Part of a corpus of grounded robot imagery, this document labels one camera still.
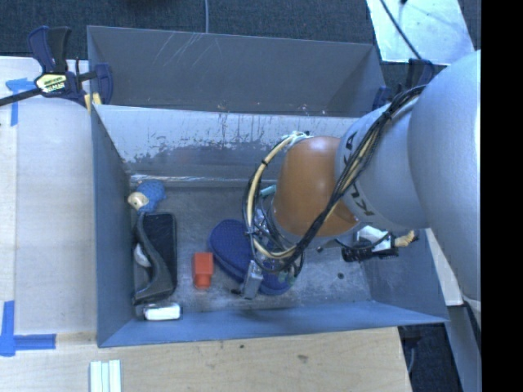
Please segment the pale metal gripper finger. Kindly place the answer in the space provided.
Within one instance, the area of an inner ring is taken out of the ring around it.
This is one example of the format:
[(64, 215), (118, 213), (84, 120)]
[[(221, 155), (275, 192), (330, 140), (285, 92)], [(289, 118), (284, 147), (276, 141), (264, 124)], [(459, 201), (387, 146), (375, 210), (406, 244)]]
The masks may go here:
[(240, 295), (247, 300), (252, 300), (257, 294), (257, 265), (250, 260), (244, 281), (241, 285)]
[(263, 273), (256, 262), (252, 262), (251, 270), (251, 297), (255, 297), (263, 281)]

